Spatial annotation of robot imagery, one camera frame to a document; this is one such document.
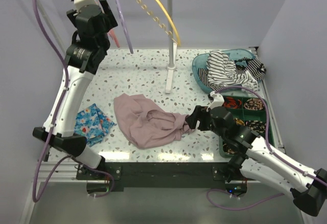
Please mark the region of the pink plastic hanger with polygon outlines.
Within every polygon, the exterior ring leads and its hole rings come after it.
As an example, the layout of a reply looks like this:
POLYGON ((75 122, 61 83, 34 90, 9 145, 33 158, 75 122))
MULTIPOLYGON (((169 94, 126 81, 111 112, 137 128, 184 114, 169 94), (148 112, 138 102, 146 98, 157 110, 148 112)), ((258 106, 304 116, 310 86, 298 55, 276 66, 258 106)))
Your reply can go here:
POLYGON ((119 43, 118 38, 117 38, 117 36, 116 36, 116 34, 115 34, 115 32, 114 32, 114 29, 109 30, 108 35, 109 35, 110 38, 114 41, 116 47, 117 47, 117 48, 120 48, 120 43, 119 43))

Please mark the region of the pink tank top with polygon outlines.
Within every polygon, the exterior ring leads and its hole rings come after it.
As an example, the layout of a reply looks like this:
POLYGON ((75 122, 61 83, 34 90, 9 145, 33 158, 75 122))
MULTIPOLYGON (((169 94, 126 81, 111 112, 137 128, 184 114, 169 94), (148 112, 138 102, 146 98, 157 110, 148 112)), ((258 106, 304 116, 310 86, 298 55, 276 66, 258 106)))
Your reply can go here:
POLYGON ((120 131, 139 149, 165 146, 193 132, 185 121, 188 115, 168 113, 144 95, 122 94, 114 98, 113 108, 120 131))

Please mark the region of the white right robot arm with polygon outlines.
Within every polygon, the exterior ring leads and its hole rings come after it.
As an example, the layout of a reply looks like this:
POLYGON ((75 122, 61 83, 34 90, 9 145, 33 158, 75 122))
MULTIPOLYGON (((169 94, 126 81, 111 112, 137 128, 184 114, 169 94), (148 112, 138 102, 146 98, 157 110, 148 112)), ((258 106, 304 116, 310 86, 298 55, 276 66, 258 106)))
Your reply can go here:
POLYGON ((215 133, 235 152, 219 170, 227 181, 242 176, 259 181, 290 196, 306 214, 319 214, 326 200, 326 170, 307 167, 280 152, 257 132, 238 125, 224 107, 196 106, 185 121, 191 129, 215 133))

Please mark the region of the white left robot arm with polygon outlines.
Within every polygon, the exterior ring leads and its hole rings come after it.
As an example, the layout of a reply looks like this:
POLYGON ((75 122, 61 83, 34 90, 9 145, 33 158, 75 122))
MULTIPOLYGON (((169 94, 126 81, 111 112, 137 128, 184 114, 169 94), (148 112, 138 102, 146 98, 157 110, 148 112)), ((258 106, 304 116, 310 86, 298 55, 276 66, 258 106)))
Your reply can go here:
POLYGON ((50 115, 41 127, 34 128, 33 137, 74 157, 88 166, 90 176, 101 179, 106 173, 104 158, 74 128, 86 89, 110 48, 107 33, 118 23, 107 0, 69 10, 67 16, 76 27, 64 59, 67 68, 50 115))

